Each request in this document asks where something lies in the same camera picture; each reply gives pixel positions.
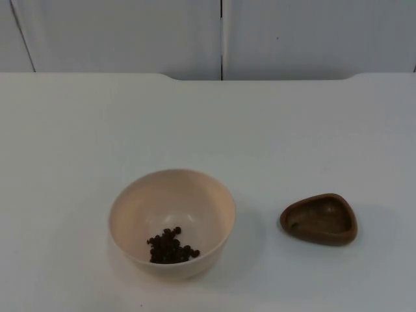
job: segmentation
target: coffee bean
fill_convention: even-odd
[[[147,244],[151,245],[151,263],[180,263],[189,261],[190,257],[199,256],[199,250],[193,250],[189,245],[181,247],[181,242],[175,239],[177,234],[182,232],[179,226],[173,230],[164,229],[161,236],[156,235],[148,239]]]
[[[191,253],[192,258],[197,258],[197,256],[199,256],[201,254],[201,252],[199,250],[194,250],[194,252]]]

